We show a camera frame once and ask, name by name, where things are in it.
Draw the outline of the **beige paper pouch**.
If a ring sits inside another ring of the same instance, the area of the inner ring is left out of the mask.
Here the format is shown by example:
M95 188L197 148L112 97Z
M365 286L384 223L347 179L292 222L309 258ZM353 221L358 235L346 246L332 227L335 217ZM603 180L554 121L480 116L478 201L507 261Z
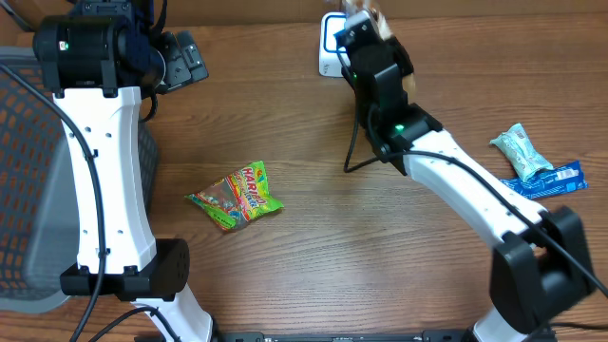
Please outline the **beige paper pouch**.
M381 12L380 6L375 0L342 0L342 9L348 16L352 16L361 11L366 11L376 22L378 32L383 40L393 38L394 34L390 29L385 15ZM409 100L412 102L416 94L415 77L413 73L408 74L402 79L402 86L408 94Z

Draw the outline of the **Haribo gummy worms bag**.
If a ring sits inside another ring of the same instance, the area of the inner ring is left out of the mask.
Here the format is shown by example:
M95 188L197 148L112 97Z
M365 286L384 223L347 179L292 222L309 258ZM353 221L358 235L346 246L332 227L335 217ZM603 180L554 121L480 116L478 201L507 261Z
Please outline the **Haribo gummy worms bag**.
M263 161L251 162L186 198L225 232L245 228L251 221L284 208L270 193Z

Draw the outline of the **light teal snack packet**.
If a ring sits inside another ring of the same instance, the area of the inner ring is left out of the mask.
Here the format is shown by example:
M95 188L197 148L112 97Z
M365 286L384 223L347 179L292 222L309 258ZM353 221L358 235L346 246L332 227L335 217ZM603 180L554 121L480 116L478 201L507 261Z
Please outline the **light teal snack packet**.
M489 143L502 151L524 182L541 171L554 169L554 166L535 149L521 123L515 123Z

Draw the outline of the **blue snack bar wrapper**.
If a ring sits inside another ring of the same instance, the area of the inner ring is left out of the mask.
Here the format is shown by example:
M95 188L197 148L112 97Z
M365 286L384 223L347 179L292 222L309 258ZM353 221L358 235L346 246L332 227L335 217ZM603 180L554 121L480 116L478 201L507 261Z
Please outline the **blue snack bar wrapper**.
M502 180L502 183L530 200L555 197L588 188L579 161L572 161L554 170L539 172L528 181L515 178Z

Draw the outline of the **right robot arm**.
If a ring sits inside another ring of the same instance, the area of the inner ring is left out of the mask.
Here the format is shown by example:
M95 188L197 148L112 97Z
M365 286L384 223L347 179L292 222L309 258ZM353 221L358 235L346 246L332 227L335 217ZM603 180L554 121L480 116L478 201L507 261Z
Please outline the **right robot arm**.
M402 81L413 67L396 38L351 32L337 44L346 50L339 61L355 93L355 124L375 160L439 196L491 252L493 307L463 332L464 341L530 341L594 291L607 291L575 212L551 212L513 192L409 102Z

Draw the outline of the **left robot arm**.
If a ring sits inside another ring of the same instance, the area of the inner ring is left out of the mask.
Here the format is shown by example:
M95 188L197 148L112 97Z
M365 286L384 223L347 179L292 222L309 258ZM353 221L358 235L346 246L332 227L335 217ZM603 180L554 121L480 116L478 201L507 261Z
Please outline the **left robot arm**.
M34 35L49 105L66 132L78 208L77 259L60 284L65 295L130 303L167 341L208 341L214 322L188 286L188 245L153 235L143 197L143 100L208 75L192 37L165 31L165 18L150 1L79 1Z

